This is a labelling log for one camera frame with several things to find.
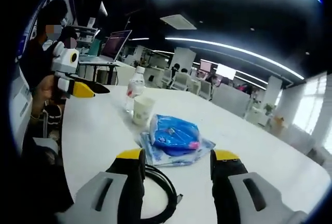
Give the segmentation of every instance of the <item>paper cup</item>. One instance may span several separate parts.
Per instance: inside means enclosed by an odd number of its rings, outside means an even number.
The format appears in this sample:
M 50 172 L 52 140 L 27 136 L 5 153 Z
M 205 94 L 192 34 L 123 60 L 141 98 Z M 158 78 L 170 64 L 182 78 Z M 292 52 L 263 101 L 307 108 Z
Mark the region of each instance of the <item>paper cup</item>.
M 134 101 L 133 121 L 137 125 L 146 125 L 150 118 L 155 101 L 148 97 L 137 96 Z

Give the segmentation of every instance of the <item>air vent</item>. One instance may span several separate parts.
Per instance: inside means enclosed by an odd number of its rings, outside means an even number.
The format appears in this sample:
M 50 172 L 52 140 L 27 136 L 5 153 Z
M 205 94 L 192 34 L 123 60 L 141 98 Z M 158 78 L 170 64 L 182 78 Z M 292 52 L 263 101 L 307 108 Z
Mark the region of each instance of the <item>air vent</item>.
M 197 30 L 193 24 L 191 24 L 180 14 L 163 17 L 160 18 L 160 20 L 164 21 L 177 30 Z

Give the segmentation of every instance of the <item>black ceiling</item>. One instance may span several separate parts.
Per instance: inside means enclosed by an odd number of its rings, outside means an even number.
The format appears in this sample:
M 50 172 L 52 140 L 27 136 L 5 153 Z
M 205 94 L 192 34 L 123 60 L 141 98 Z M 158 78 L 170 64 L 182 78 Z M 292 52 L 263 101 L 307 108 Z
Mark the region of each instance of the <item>black ceiling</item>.
M 101 1 L 107 12 L 114 12 L 112 0 L 75 1 L 79 24 L 85 25 L 89 17 L 98 15 Z M 322 3 L 317 0 L 148 0 L 143 10 L 131 16 L 127 29 L 133 29 L 131 38 L 150 38 L 131 41 L 132 45 L 170 52 L 176 47 L 188 47 L 197 53 L 196 62 L 206 59 L 223 63 L 266 81 L 269 76 L 278 74 L 287 84 L 301 80 L 252 55 L 164 38 L 200 39 L 242 48 L 279 62 L 307 78 L 332 68 L 327 52 L 328 45 L 332 44 L 328 10 L 328 0 Z M 174 14 L 185 16 L 197 30 L 176 30 L 160 20 Z M 112 29 L 123 30 L 127 19 L 123 18 L 122 23 L 117 19 Z

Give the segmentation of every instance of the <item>office chair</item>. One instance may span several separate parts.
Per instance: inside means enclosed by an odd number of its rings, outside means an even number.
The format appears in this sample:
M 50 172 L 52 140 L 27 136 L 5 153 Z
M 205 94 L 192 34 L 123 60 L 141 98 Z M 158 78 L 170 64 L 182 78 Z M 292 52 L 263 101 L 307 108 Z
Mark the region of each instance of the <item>office chair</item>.
M 193 82 L 192 86 L 190 88 L 190 92 L 195 95 L 198 95 L 200 90 L 201 90 L 201 82 L 197 82 L 197 81 Z
M 187 91 L 190 76 L 187 73 L 176 72 L 171 89 Z
M 208 101 L 211 100 L 211 83 L 201 80 L 201 91 L 199 92 L 199 96 Z
M 164 75 L 162 76 L 161 83 L 162 83 L 162 88 L 167 88 L 167 86 L 171 83 L 172 81 L 172 71 L 168 68 L 164 69 Z

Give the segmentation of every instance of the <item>plastic package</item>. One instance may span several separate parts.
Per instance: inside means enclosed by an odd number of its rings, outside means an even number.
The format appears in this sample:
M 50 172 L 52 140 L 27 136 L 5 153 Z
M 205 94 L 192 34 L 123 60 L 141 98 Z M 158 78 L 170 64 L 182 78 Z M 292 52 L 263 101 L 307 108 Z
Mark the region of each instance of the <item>plastic package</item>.
M 167 154 L 180 156 L 199 148 L 201 136 L 198 127 L 171 116 L 153 115 L 150 122 L 151 144 Z
M 192 150 L 191 153 L 181 156 L 172 156 L 167 154 L 164 149 L 152 145 L 150 134 L 146 132 L 140 134 L 140 143 L 145 149 L 147 164 L 166 167 L 191 165 L 205 155 L 208 155 L 210 150 L 215 147 L 212 141 L 203 137 L 200 147 L 197 150 Z

